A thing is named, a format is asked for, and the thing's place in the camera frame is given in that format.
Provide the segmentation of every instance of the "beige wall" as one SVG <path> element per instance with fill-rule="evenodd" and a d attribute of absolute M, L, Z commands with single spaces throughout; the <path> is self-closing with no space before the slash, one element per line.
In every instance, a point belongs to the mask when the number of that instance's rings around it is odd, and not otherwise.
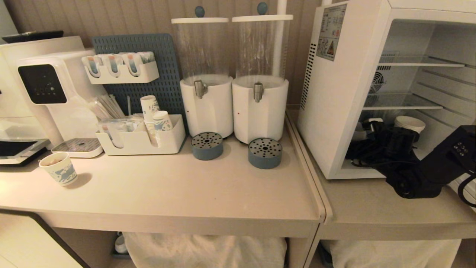
<path fill-rule="evenodd" d="M 206 17 L 231 18 L 256 14 L 261 1 L 5 0 L 5 3 L 19 32 L 64 30 L 65 36 L 80 35 L 84 45 L 91 46 L 92 36 L 172 33 L 170 19 L 194 17 L 198 5 L 205 8 Z M 265 2 L 269 14 L 276 14 L 277 0 Z M 301 98 L 314 12 L 320 3 L 321 0 L 288 0 L 287 14 L 294 15 L 286 60 L 289 104 L 298 104 Z"/>

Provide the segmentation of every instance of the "warning sticker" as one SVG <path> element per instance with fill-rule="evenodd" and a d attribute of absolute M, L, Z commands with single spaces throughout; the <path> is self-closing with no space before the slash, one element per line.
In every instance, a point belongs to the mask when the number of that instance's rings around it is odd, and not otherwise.
<path fill-rule="evenodd" d="M 347 4 L 324 9 L 316 55 L 334 61 Z"/>

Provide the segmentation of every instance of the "metal spigot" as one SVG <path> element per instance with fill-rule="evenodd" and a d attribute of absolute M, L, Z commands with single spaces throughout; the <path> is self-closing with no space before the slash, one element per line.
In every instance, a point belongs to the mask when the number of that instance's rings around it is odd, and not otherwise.
<path fill-rule="evenodd" d="M 202 80 L 197 80 L 193 82 L 195 85 L 195 95 L 199 99 L 203 98 L 203 95 L 205 95 L 208 92 L 208 86 L 202 82 Z"/>
<path fill-rule="evenodd" d="M 259 102 L 261 98 L 263 98 L 263 93 L 265 92 L 265 89 L 263 87 L 263 84 L 260 82 L 255 83 L 255 87 L 253 89 L 253 98 L 255 99 L 255 102 Z"/>

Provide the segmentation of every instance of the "blue pegboard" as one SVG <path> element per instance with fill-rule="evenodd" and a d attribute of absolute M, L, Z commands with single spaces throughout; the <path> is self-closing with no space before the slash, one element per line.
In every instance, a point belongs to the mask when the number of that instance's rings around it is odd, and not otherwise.
<path fill-rule="evenodd" d="M 188 132 L 185 109 L 180 92 L 180 74 L 174 42 L 168 33 L 96 36 L 92 38 L 96 54 L 152 51 L 160 77 L 149 83 L 105 84 L 114 94 L 119 106 L 127 114 L 127 96 L 131 98 L 133 113 L 141 113 L 140 98 L 154 95 L 160 109 L 169 114 L 181 114 Z"/>

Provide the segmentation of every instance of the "drip tray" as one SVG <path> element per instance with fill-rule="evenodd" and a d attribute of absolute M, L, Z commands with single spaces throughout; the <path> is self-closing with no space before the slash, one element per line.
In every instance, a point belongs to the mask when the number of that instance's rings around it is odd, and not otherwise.
<path fill-rule="evenodd" d="M 0 140 L 0 166 L 24 166 L 46 151 L 47 139 Z"/>

